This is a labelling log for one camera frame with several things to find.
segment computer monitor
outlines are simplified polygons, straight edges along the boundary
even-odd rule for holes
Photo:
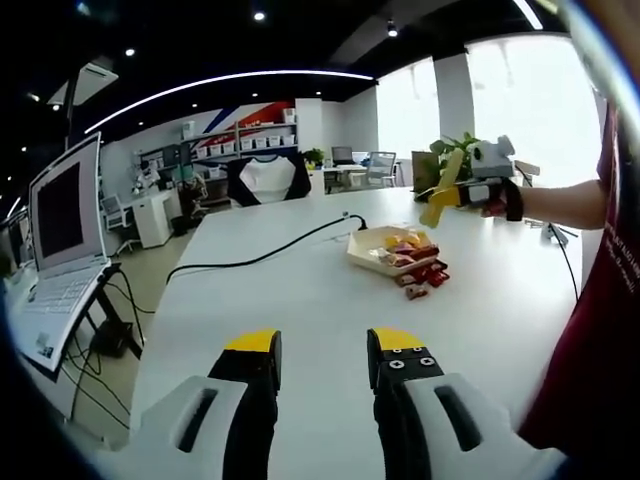
[[[353,148],[351,147],[331,147],[331,158],[334,165],[352,165]]]
[[[39,271],[104,261],[98,209],[100,134],[67,150],[31,182],[29,218]]]

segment ceiling light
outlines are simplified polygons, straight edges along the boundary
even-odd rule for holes
[[[540,23],[540,20],[538,20],[538,17],[534,13],[531,6],[527,3],[527,0],[513,0],[513,1],[515,2],[516,5],[518,5],[518,8],[522,10],[522,13],[524,14],[524,16],[527,17],[527,20],[529,20],[531,27],[534,30],[542,30],[542,23]]]
[[[95,130],[96,128],[100,127],[101,125],[104,125],[108,121],[113,120],[117,116],[122,115],[123,113],[128,112],[129,110],[133,110],[134,108],[139,107],[140,105],[144,105],[147,102],[156,100],[160,97],[164,97],[165,95],[170,95],[172,93],[180,92],[188,88],[198,87],[200,85],[206,85],[207,83],[221,82],[224,80],[234,80],[237,78],[267,76],[267,75],[324,75],[328,77],[354,78],[357,80],[367,80],[367,81],[374,80],[373,77],[370,77],[367,75],[357,75],[355,73],[344,73],[344,72],[331,72],[326,70],[264,70],[264,71],[258,71],[258,72],[234,73],[231,75],[223,75],[221,77],[205,78],[204,80],[198,80],[197,82],[187,83],[185,85],[180,85],[179,87],[170,88],[169,90],[165,90],[163,92],[156,93],[155,95],[151,95],[150,97],[143,98],[142,100],[138,100],[137,102],[132,103],[131,105],[124,107],[118,110],[117,112],[112,113],[111,115],[108,115],[107,117],[100,120],[98,123],[91,125],[89,128],[87,128],[84,131],[84,133],[86,135],[92,132],[93,130]]]
[[[18,206],[18,203],[20,202],[20,197],[16,198],[15,203],[13,204],[13,207],[11,207],[11,209],[9,210],[9,213],[7,214],[7,218],[9,218],[11,216],[11,214],[13,213],[13,211],[16,209],[16,207]]]
[[[387,22],[387,35],[391,38],[396,38],[398,36],[398,29],[396,28],[396,24],[393,23],[393,20],[389,20]]]

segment potted plant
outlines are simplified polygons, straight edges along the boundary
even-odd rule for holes
[[[436,140],[430,145],[431,152],[438,155],[440,159],[440,171],[447,168],[451,152],[459,148],[464,152],[464,157],[462,158],[462,166],[460,167],[460,172],[458,172],[456,180],[459,182],[469,180],[472,176],[471,153],[467,151],[467,148],[474,143],[478,143],[480,140],[473,137],[469,132],[464,132],[464,139],[461,142],[450,137],[444,138],[446,141]]]
[[[302,156],[308,163],[314,165],[316,168],[321,168],[324,163],[324,152],[319,148],[307,150]]]

